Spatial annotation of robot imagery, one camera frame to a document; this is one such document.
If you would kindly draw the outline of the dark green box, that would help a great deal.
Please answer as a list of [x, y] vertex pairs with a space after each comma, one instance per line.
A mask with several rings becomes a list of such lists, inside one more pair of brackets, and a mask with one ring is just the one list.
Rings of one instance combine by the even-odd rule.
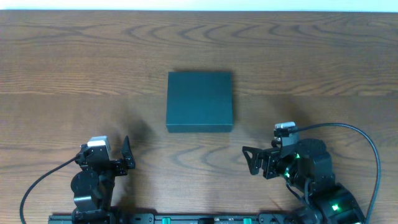
[[233, 125], [231, 72], [169, 72], [170, 133], [229, 133]]

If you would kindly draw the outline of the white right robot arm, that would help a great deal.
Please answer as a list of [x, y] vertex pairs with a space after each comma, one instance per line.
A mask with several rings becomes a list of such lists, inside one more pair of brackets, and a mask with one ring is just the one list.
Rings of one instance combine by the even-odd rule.
[[332, 159], [319, 139], [300, 139], [297, 127], [276, 127], [272, 148], [259, 156], [266, 179], [281, 177], [299, 197], [312, 223], [364, 223], [365, 217], [353, 195], [335, 180]]

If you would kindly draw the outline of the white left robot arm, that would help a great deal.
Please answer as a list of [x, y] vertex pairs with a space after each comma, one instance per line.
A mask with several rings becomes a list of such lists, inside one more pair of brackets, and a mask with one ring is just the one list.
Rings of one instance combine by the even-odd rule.
[[154, 215], [152, 213], [128, 213], [111, 205], [115, 178], [128, 174], [136, 167], [129, 138], [124, 138], [122, 158], [109, 158], [110, 146], [107, 136], [92, 137], [81, 145], [74, 158], [81, 168], [71, 181], [76, 209], [72, 212], [72, 223], [264, 223], [260, 215], [238, 215], [216, 217], [213, 215]]

